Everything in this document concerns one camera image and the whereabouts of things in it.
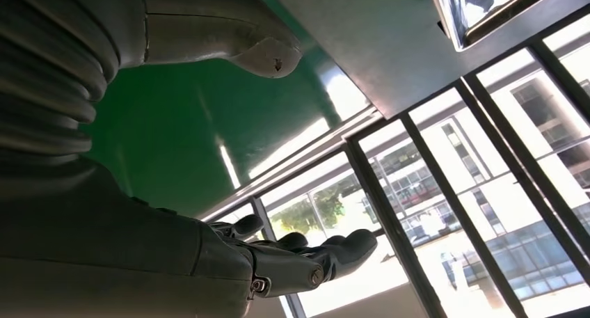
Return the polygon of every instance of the green foliage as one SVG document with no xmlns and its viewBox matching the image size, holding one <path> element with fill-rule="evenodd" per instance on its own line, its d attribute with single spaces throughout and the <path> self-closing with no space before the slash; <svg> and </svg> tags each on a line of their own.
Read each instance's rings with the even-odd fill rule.
<svg viewBox="0 0 590 318">
<path fill-rule="evenodd" d="M 338 182 L 326 189 L 313 194 L 315 205 L 323 225 L 332 229 L 338 223 L 338 216 L 344 215 L 344 205 L 340 202 L 343 182 Z M 287 209 L 271 217 L 273 223 L 281 224 L 283 230 L 297 231 L 303 234 L 311 229 L 319 229 L 320 225 L 308 198 L 294 203 Z"/>
</svg>

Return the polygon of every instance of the green wall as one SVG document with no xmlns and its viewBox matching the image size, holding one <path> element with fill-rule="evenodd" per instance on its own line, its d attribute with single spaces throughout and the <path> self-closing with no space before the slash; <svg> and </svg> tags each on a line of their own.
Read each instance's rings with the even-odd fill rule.
<svg viewBox="0 0 590 318">
<path fill-rule="evenodd" d="M 267 4 L 293 29 L 305 56 L 282 79 L 263 79 L 212 60 L 123 70 L 97 104 L 88 157 L 121 188 L 153 207 L 195 216 L 234 187 L 223 143 L 242 184 L 248 171 L 318 119 L 340 123 L 317 71 L 333 64 L 276 0 Z"/>
</svg>

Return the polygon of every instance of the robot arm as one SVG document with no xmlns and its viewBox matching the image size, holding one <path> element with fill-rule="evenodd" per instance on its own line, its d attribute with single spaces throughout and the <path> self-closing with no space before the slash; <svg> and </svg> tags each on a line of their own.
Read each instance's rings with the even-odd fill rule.
<svg viewBox="0 0 590 318">
<path fill-rule="evenodd" d="M 78 125 L 120 68 L 222 58 L 283 77 L 300 57 L 260 0 L 0 0 L 0 315 L 242 317 L 254 294 L 357 268 L 367 231 L 247 244 L 129 198 L 80 156 Z"/>
</svg>

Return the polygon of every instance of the window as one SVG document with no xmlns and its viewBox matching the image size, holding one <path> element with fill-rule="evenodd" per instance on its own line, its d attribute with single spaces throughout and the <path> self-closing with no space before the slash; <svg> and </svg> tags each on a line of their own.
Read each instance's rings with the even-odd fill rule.
<svg viewBox="0 0 590 318">
<path fill-rule="evenodd" d="M 498 65 L 501 70 L 494 65 L 478 77 L 570 208 L 585 208 L 590 204 L 590 127 L 527 51 Z M 589 221 L 584 213 L 576 215 Z"/>
<path fill-rule="evenodd" d="M 590 15 L 547 37 L 545 44 L 590 94 Z"/>
<path fill-rule="evenodd" d="M 401 185 L 412 185 L 410 179 Z M 261 197 L 277 238 L 289 232 L 304 234 L 310 246 L 334 235 L 347 236 L 357 229 L 381 228 L 365 192 L 346 156 L 338 154 L 312 170 Z M 370 259 L 355 273 L 299 294 L 308 317 L 339 308 L 407 283 L 408 279 L 385 236 Z"/>
<path fill-rule="evenodd" d="M 404 129 L 400 126 L 401 123 L 396 121 L 384 130 L 399 132 L 403 136 Z M 380 148 L 380 144 L 389 146 L 392 141 L 399 142 L 381 151 L 384 148 Z M 399 140 L 398 135 L 387 136 L 381 131 L 361 140 L 360 145 L 367 157 L 375 162 L 390 158 L 391 154 L 400 154 L 400 150 L 415 150 L 415 146 L 407 137 Z M 451 142 L 448 141 L 448 145 L 456 154 Z M 502 297 L 441 194 L 424 160 L 417 151 L 413 152 L 412 159 L 411 166 L 398 168 L 395 172 L 386 173 L 386 176 L 381 173 L 381 177 L 399 182 L 400 177 L 409 177 L 410 173 L 416 173 L 418 177 L 424 175 L 428 179 L 428 184 L 423 185 L 423 191 L 427 191 L 428 195 L 414 198 L 415 201 L 411 204 L 402 203 L 403 212 L 397 213 L 397 216 L 445 311 L 449 317 L 469 317 L 472 314 L 471 308 L 461 303 L 477 301 L 481 311 L 490 317 L 510 317 L 506 315 L 507 308 Z"/>
<path fill-rule="evenodd" d="M 455 113 L 441 113 L 436 106 L 424 105 L 431 111 L 428 122 L 434 123 L 420 125 L 420 131 L 461 204 L 530 317 L 541 315 L 539 306 L 547 310 L 542 317 L 548 316 L 549 312 L 556 315 L 580 307 L 581 302 L 567 301 L 567 298 L 588 296 L 590 289 L 576 274 L 567 254 L 541 220 L 475 117 L 469 109 L 456 105 L 457 102 L 462 104 L 462 101 L 455 93 L 455 90 L 450 90 L 439 96 L 455 103 Z M 518 91 L 506 92 L 504 96 L 511 99 L 512 108 L 524 112 L 523 104 L 540 97 L 539 91 L 531 86 L 519 87 Z M 425 121 L 425 109 L 419 107 L 416 111 L 418 122 Z M 410 116 L 415 118 L 416 115 L 410 112 Z M 555 117 L 543 114 L 538 116 L 537 122 L 532 122 L 531 118 L 528 122 L 536 129 Z M 458 129 L 449 126 L 450 122 L 463 132 L 458 134 Z M 450 134 L 458 134 L 458 138 L 448 138 Z M 465 150 L 458 150 L 457 145 L 462 145 Z M 465 163 L 465 154 L 479 164 L 475 166 L 481 175 L 478 180 L 475 179 L 473 166 Z M 476 269 L 479 268 L 477 262 L 474 264 Z M 481 282 L 481 273 L 476 272 L 475 275 L 480 276 L 471 278 Z M 505 312 L 495 314 L 502 317 Z"/>
</svg>

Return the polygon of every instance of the screw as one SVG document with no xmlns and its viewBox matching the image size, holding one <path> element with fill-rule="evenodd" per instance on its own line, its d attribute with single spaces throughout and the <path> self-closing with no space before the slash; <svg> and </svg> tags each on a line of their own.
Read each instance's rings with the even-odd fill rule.
<svg viewBox="0 0 590 318">
<path fill-rule="evenodd" d="M 312 273 L 310 275 L 310 280 L 312 282 L 312 285 L 319 285 L 323 279 L 324 279 L 324 272 L 321 270 L 321 268 L 318 267 L 312 271 Z"/>
<path fill-rule="evenodd" d="M 266 283 L 263 280 L 256 279 L 252 282 L 252 290 L 254 292 L 263 292 L 266 287 Z"/>
</svg>

